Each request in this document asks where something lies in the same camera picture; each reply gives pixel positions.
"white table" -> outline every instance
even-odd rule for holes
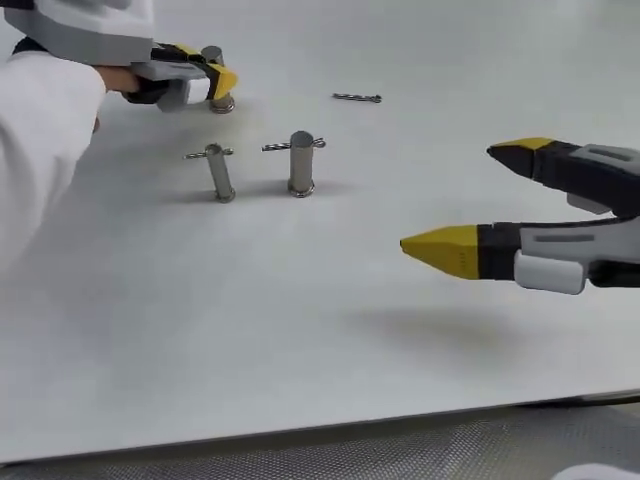
[[[589,218],[484,149],[640,145],[640,4],[157,3],[162,40],[224,48],[237,111],[107,102],[0,288],[0,462],[640,385],[637,292],[465,282],[398,244]],[[286,194],[288,153],[260,151],[298,129],[328,142],[304,200]],[[236,150],[229,205],[205,161],[181,160],[211,141]]]

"yellow tip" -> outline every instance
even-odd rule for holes
[[[478,280],[478,228],[445,227],[400,240],[402,251],[454,277]]]
[[[519,140],[512,140],[510,142],[496,143],[495,145],[491,145],[491,148],[494,147],[523,147],[529,150],[538,150],[539,148],[546,147],[551,142],[555,140],[551,138],[543,138],[543,137],[532,137],[532,138],[521,138]]]
[[[210,63],[209,66],[220,73],[220,76],[218,77],[218,84],[216,85],[216,91],[213,94],[214,100],[220,100],[236,86],[238,83],[238,75],[228,68],[216,65],[215,63]]]

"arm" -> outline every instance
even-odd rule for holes
[[[0,270],[28,245],[69,186],[108,90],[133,91],[126,69],[27,51],[0,68]]]

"metal pin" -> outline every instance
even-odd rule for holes
[[[216,46],[209,46],[202,49],[200,54],[205,58],[207,62],[215,63],[224,67],[224,58],[222,56],[222,49]],[[233,99],[230,93],[227,93],[224,97],[218,100],[211,100],[211,111],[213,113],[230,113],[236,108],[236,101]]]
[[[324,141],[324,138],[317,138],[313,141],[313,146],[315,148],[324,148],[327,146],[327,142]],[[265,145],[262,147],[263,152],[275,152],[278,150],[289,149],[291,149],[291,143],[272,143],[271,145]]]
[[[315,143],[313,135],[308,132],[301,130],[291,135],[290,174],[287,188],[289,193],[296,198],[308,197],[315,189],[315,184],[313,183],[313,149]]]
[[[382,97],[380,95],[350,95],[348,93],[334,93],[332,95],[333,98],[338,98],[340,100],[355,100],[357,102],[373,102],[380,103],[382,102]]]
[[[184,159],[206,158],[213,177],[213,184],[216,188],[216,200],[220,203],[229,203],[236,198],[236,191],[231,186],[229,178],[229,170],[225,155],[233,155],[231,148],[222,148],[217,143],[208,145],[204,152],[190,153],[185,155]]]

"white sleeve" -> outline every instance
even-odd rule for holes
[[[48,53],[0,67],[0,270],[69,186],[105,95],[94,68]]]

